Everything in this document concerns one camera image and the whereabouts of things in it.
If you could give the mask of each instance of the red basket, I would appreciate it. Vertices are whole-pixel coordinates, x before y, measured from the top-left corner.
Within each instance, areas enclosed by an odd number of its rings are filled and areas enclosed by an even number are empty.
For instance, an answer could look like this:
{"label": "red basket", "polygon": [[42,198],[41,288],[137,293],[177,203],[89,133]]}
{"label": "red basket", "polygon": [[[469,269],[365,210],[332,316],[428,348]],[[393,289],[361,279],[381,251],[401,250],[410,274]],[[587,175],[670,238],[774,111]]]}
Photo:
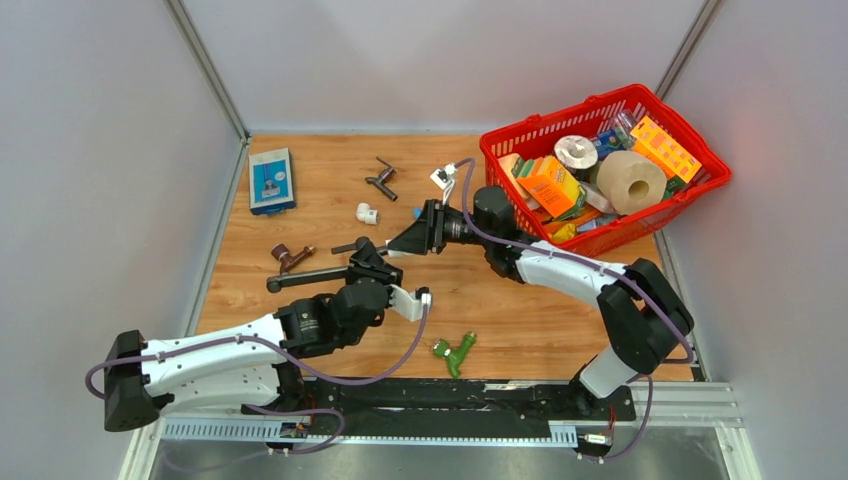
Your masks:
{"label": "red basket", "polygon": [[498,158],[513,152],[528,159],[550,155],[556,141],[564,135],[592,137],[609,130],[612,119],[625,108],[630,109],[637,120],[643,115],[653,119],[701,162],[701,170],[668,200],[556,244],[559,248],[586,256],[600,255],[656,232],[698,197],[730,181],[730,169],[683,117],[644,85],[629,85],[603,95],[593,95],[579,105],[555,113],[531,115],[524,121],[486,133],[480,138],[480,149],[486,158],[486,184],[500,185],[506,190],[515,206],[515,219],[521,228],[553,243],[550,234],[507,179]]}

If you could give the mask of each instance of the white connector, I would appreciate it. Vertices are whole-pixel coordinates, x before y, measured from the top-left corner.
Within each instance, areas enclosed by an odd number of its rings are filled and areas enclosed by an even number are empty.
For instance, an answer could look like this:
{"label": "white connector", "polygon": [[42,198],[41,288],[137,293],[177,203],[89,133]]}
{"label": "white connector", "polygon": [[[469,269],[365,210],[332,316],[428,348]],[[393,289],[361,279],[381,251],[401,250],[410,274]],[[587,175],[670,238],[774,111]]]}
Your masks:
{"label": "white connector", "polygon": [[356,207],[356,219],[368,225],[377,225],[380,222],[380,212],[367,203],[360,203]]}
{"label": "white connector", "polygon": [[456,186],[456,166],[449,163],[443,168],[437,168],[430,174],[430,180],[442,190],[442,203],[447,205]]}
{"label": "white connector", "polygon": [[586,443],[591,443],[594,445],[612,445],[612,438],[608,437],[607,435],[587,433],[585,435],[582,435],[582,437],[583,440],[586,441]]}

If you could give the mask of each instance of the wooden surface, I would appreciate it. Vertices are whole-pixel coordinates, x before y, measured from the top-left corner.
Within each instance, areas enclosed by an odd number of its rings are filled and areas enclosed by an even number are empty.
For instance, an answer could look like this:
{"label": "wooden surface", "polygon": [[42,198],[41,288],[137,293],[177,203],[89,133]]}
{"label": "wooden surface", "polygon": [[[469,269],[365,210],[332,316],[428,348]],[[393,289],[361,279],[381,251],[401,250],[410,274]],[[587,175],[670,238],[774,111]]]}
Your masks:
{"label": "wooden surface", "polygon": [[[315,245],[315,255],[295,272],[346,265],[347,255],[331,255],[331,247],[363,235],[383,244],[413,221],[413,207],[441,197],[429,179],[435,167],[474,156],[478,165],[472,187],[482,186],[478,141],[477,136],[464,135],[255,137],[251,154],[291,149],[298,206],[273,217],[252,215],[245,169],[197,333],[249,322],[297,298],[338,291],[342,281],[268,293],[265,279],[279,269],[271,248],[282,242],[297,252]],[[397,169],[389,182],[398,194],[396,202],[363,180],[383,168],[375,155]],[[457,206],[459,195],[457,191],[452,202]],[[359,202],[380,211],[378,226],[355,219]],[[638,257],[659,264],[650,236],[601,259],[629,263]],[[458,344],[468,331],[476,332],[478,341],[462,365],[464,378],[569,379],[608,343],[596,310],[553,290],[498,277],[479,246],[448,245],[441,255],[391,262],[404,270],[404,288],[428,286],[434,297],[423,340],[396,376],[447,377],[444,361],[432,355],[431,347],[439,338]],[[308,363],[334,375],[374,375],[403,355],[417,329],[417,323],[388,311],[383,325],[370,328],[359,345]],[[686,367],[668,365],[658,370],[656,378],[691,380],[691,374]]]}

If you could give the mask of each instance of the green plastic toy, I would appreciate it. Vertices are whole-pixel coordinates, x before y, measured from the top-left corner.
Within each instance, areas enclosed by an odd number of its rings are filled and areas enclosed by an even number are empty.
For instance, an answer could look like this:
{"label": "green plastic toy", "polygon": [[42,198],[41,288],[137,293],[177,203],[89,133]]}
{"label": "green plastic toy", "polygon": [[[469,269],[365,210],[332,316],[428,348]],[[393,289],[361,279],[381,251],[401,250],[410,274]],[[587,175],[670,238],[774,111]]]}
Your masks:
{"label": "green plastic toy", "polygon": [[435,345],[433,345],[433,355],[444,358],[445,363],[448,365],[448,372],[450,372],[451,377],[454,379],[459,378],[461,372],[459,371],[459,366],[462,365],[462,362],[465,361],[465,356],[468,355],[468,351],[471,350],[471,346],[477,343],[477,334],[474,332],[468,332],[462,337],[462,345],[457,349],[450,348],[450,344],[444,341],[443,339],[439,339]]}

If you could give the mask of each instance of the blue box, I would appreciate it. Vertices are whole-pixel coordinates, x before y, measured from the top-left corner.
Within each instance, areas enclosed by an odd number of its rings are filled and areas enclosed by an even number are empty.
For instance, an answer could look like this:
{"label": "blue box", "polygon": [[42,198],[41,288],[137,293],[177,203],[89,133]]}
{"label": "blue box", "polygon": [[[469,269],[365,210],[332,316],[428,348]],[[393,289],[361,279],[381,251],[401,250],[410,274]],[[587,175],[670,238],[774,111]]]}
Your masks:
{"label": "blue box", "polygon": [[288,148],[248,157],[250,213],[269,215],[294,208],[291,155]]}

